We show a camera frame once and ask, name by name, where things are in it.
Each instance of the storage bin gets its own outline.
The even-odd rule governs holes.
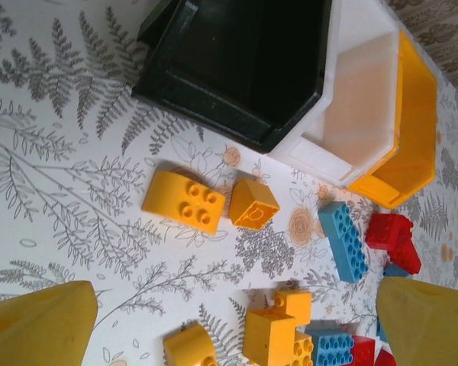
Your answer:
[[[398,26],[378,1],[343,2],[332,102],[293,146],[270,155],[339,188],[393,156],[398,51]]]
[[[348,188],[388,209],[420,191],[436,173],[436,79],[404,33],[400,63],[398,152]]]
[[[323,94],[333,2],[162,0],[133,96],[267,153]]]

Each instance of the yellow storage bin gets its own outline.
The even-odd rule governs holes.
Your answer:
[[[397,153],[347,188],[388,209],[430,183],[436,166],[436,79],[403,32],[399,57]]]

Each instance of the toy block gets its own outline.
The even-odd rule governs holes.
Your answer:
[[[261,230],[279,210],[280,206],[267,186],[250,179],[236,183],[229,206],[233,225]]]
[[[413,226],[405,216],[374,212],[366,231],[365,242],[371,249],[393,250],[399,235],[410,233]]]
[[[142,210],[210,234],[217,232],[224,195],[173,172],[154,173]]]
[[[399,240],[392,251],[388,251],[390,260],[404,269],[410,275],[415,275],[421,270],[421,260],[415,250],[411,234],[399,236]]]
[[[385,330],[383,329],[382,324],[380,324],[380,319],[378,318],[376,320],[376,334],[382,342],[389,343]]]
[[[354,346],[351,348],[353,356],[352,366],[373,366],[375,361],[375,339],[353,335]]]
[[[342,332],[339,329],[305,329],[305,334],[312,337],[314,350],[312,361],[314,366],[341,366],[353,362],[351,348],[354,341],[351,334]]]
[[[311,322],[312,294],[308,291],[277,291],[275,293],[275,310],[293,316],[297,326]]]
[[[163,340],[166,366],[216,366],[217,355],[210,335],[200,324]]]
[[[376,311],[397,364],[458,364],[457,290],[409,278],[383,278]]]
[[[248,311],[243,355],[259,366],[291,364],[296,326],[293,316],[275,309]]]
[[[0,302],[0,365],[81,364],[97,317],[88,281]]]
[[[379,357],[376,358],[375,366],[397,366],[397,364],[395,363],[394,356],[382,348]]]
[[[390,263],[383,269],[383,277],[411,277],[405,269],[400,268],[395,263]]]
[[[350,209],[345,202],[331,202],[318,212],[322,230],[329,239],[339,239],[353,226]]]
[[[295,331],[295,341],[293,345],[293,360],[287,366],[312,366],[312,337],[305,333]]]
[[[351,284],[361,280],[368,272],[361,250],[363,244],[358,236],[358,229],[353,225],[341,238],[329,239],[339,278]]]

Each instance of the red toy brick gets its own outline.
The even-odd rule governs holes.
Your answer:
[[[375,361],[375,339],[353,335],[354,346],[351,348],[353,366],[373,366]]]
[[[413,223],[396,213],[373,213],[365,242],[371,249],[393,250],[398,237],[411,232]]]
[[[421,270],[421,260],[415,250],[411,234],[398,237],[398,242],[392,251],[389,251],[390,259],[410,275],[415,275]]]
[[[395,363],[394,356],[382,348],[379,357],[376,358],[375,366],[397,366],[397,364]]]

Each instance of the floral patterned floor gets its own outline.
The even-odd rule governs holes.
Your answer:
[[[281,286],[314,293],[313,322],[374,336],[387,259],[366,249],[368,275],[339,281],[317,211],[346,201],[363,235],[378,207],[131,99],[145,54],[134,37],[154,4],[0,0],[0,300],[91,281],[85,365],[162,364],[162,337],[192,321],[221,365],[247,364],[244,314]],[[437,177],[398,211],[414,221],[415,277],[458,288],[458,94],[424,57],[438,82]],[[209,236],[140,212],[157,169],[227,198],[249,176],[282,209],[260,232],[223,218]]]

